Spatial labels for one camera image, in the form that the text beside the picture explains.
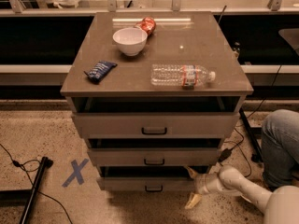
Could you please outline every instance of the drawer handle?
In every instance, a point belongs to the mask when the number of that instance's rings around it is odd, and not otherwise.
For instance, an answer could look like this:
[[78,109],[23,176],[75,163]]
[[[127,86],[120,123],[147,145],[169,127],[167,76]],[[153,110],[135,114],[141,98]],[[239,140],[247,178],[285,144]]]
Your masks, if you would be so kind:
[[162,166],[162,165],[165,165],[165,159],[162,159],[162,162],[148,162],[147,159],[144,159],[143,160],[144,164],[145,165],[148,165],[148,166]]
[[142,127],[141,132],[144,135],[165,135],[167,134],[167,127],[163,127],[163,128]]
[[163,191],[163,186],[161,185],[159,189],[154,189],[154,188],[149,188],[148,186],[144,187],[146,192],[162,192]]

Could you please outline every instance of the plastic water bottle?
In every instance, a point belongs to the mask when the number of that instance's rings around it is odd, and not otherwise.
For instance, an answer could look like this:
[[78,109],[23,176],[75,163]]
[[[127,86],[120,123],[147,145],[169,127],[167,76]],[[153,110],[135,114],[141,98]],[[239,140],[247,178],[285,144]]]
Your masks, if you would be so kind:
[[201,65],[153,64],[151,67],[151,84],[155,86],[201,86],[215,77],[214,71]]

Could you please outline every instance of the bottle label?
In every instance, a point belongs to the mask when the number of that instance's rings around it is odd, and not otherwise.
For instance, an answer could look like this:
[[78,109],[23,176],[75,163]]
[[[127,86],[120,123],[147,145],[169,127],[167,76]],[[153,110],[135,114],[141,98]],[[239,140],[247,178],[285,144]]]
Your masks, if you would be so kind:
[[194,86],[197,83],[197,72],[195,65],[183,65],[183,82],[182,86]]

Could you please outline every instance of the blue tape x mark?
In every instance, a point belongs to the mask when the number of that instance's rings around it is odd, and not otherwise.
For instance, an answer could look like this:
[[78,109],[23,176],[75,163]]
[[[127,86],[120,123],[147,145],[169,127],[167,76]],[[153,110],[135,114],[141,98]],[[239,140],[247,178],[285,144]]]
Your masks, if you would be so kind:
[[85,164],[88,162],[88,159],[85,159],[80,165],[77,164],[77,161],[74,160],[72,161],[72,166],[74,169],[73,174],[71,174],[71,176],[69,176],[66,181],[63,183],[63,187],[67,187],[74,179],[75,177],[77,178],[78,183],[81,185],[82,183],[84,183],[84,179],[83,176],[81,175],[81,169],[85,166]]

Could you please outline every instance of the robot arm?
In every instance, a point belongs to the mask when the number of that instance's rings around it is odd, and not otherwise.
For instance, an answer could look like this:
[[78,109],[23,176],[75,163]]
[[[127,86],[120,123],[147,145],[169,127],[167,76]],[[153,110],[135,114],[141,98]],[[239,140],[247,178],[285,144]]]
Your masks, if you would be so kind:
[[291,224],[299,219],[299,188],[285,186],[271,192],[247,180],[230,165],[222,166],[215,174],[197,174],[186,167],[194,179],[195,193],[192,193],[186,208],[194,207],[202,195],[222,193],[243,196],[264,213],[264,224]]

